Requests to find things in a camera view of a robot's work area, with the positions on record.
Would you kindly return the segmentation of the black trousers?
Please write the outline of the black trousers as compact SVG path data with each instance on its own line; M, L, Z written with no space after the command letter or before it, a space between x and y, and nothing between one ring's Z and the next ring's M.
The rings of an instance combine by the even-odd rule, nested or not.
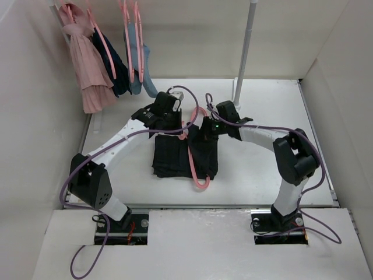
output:
M188 137L179 139L176 136L158 135L155 137L153 157L153 174L159 178L191 178L187 147L197 151L213 180L218 172L217 140L206 139L201 126L188 129Z

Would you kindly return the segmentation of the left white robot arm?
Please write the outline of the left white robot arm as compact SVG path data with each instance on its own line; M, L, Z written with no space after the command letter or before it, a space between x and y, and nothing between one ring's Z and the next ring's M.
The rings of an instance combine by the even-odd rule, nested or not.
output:
M125 156L153 136L151 130L181 129L180 105L183 98L182 92L158 93L152 104L133 113L123 128L104 145L86 156L78 153L71 161L73 172L89 156L103 151L72 177L68 191L93 209L106 214L111 226L119 232L129 228L132 210L113 194L110 173Z

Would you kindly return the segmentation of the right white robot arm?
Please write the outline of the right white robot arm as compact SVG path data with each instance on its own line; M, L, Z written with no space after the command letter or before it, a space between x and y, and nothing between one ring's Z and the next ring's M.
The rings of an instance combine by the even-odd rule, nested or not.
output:
M252 215L254 229L259 233L286 232L294 229L303 190L320 167L319 153L302 129L255 125L251 118L240 118L231 101L219 103L202 121L205 139L217 140L219 135L258 145L274 153L281 177L279 193L268 213Z

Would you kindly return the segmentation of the pink hanger with navy garment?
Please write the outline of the pink hanger with navy garment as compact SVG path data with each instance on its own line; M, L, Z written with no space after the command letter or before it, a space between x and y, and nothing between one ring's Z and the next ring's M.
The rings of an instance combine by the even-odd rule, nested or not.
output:
M94 14L92 12L92 6L90 4L90 1L89 0L85 0L85 3L87 5L87 14L88 14L88 17L91 21L91 24L93 25L93 27L96 29L97 33L98 33L98 36L103 44L103 47L106 51L106 54L107 54L107 57L108 57L108 60L110 62L110 67L111 67L111 72L112 72L112 75L113 75L113 78L116 79L117 78L117 73L115 71L115 65L114 65L114 61L112 59L112 56L111 56L111 53L110 53L110 50L108 48L108 45L106 43L106 40L100 30L100 28L98 27L97 25L97 22L96 22L96 19L94 17Z

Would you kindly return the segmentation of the pink hanger with denim garment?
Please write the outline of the pink hanger with denim garment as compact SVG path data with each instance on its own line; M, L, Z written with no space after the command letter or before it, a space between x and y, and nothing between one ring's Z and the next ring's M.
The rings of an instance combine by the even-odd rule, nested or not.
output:
M127 53L127 61L128 61L128 70L129 70L129 80L131 83L135 81L135 56L131 49L131 16L129 12L129 8L127 5L127 1L118 1L119 8L122 13L123 21L124 21L124 40L126 44L126 53Z

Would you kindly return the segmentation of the light blue denim garment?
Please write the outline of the light blue denim garment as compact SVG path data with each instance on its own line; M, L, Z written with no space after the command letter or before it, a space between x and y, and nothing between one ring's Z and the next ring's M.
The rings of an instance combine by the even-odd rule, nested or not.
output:
M155 98L158 91L150 77L148 60L150 50L141 41L139 28L134 23L128 23L124 31L124 42L126 44L127 63L129 71L129 88L132 94L138 95L142 89L148 96Z

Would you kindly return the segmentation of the pink pleated garment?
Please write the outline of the pink pleated garment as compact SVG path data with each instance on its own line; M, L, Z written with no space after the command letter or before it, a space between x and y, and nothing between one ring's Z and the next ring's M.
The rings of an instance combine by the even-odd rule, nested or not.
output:
M73 14L79 34L70 37L70 54L80 88L83 110L94 114L116 102L114 86L102 57L91 41L94 34L88 16L74 4Z

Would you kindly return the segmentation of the grey metal rack pole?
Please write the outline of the grey metal rack pole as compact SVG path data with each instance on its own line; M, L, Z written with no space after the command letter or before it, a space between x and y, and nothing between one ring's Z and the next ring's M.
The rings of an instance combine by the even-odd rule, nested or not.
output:
M249 5L247 24L245 28L245 36L244 36L244 42L242 46L242 53L241 53L241 59L240 59L240 67L239 67L238 76L237 76L239 80L238 82L239 87L241 89L242 89L242 83L244 80L244 74L245 74L245 69L246 69L249 45L251 41L251 34L252 34L252 28L254 25L254 18L255 18L257 4L258 4L258 0L251 0L250 5Z

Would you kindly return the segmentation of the metal rail at table front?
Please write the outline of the metal rail at table front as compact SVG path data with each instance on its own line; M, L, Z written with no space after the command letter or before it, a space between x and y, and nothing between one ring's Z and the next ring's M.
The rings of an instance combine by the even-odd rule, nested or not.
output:
M140 204L125 203L130 208L136 209L270 209L271 205L249 205L249 204Z

